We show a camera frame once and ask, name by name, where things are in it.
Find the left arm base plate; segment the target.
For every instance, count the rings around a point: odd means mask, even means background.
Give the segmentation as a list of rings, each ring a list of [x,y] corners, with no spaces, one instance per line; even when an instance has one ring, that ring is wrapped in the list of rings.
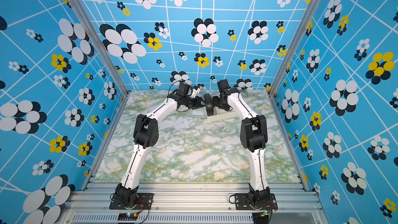
[[[153,203],[154,194],[152,193],[138,193],[130,195],[128,199],[122,199],[116,193],[111,195],[111,202],[109,209],[116,210],[149,210]]]

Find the white compartment storage tray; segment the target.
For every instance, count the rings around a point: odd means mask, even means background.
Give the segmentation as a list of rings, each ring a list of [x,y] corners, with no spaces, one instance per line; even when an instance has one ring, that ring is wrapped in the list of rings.
[[[212,116],[206,116],[207,122],[215,122],[231,118],[239,118],[238,113],[234,110],[227,112],[217,107],[214,108],[214,114]]]

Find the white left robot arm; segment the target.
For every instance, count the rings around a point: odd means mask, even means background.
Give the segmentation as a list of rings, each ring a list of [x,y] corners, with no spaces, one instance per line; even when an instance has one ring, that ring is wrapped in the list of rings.
[[[189,110],[205,107],[205,101],[199,97],[168,95],[160,106],[148,114],[137,116],[133,133],[133,153],[126,172],[115,189],[112,201],[132,209],[137,203],[137,191],[140,176],[150,149],[159,139],[159,122],[167,115],[185,106]]]

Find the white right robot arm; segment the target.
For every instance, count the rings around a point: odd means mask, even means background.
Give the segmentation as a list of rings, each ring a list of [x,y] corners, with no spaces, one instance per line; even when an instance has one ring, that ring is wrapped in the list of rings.
[[[236,89],[224,89],[212,99],[215,107],[225,111],[233,110],[241,119],[240,142],[246,149],[250,167],[249,193],[250,204],[260,209],[271,199],[271,193],[265,172],[265,147],[268,141],[267,122],[245,102]]]

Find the black belt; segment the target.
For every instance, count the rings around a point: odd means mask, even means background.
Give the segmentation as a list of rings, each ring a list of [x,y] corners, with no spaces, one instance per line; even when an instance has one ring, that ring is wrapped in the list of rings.
[[[208,117],[215,115],[215,108],[212,103],[212,97],[209,93],[204,94],[205,109]]]

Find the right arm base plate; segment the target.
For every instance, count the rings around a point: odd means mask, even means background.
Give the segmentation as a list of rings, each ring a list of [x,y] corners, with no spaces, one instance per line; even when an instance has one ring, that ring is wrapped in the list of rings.
[[[255,200],[249,194],[234,194],[233,203],[237,210],[242,211],[277,211],[278,205],[274,194],[270,194],[264,199]]]

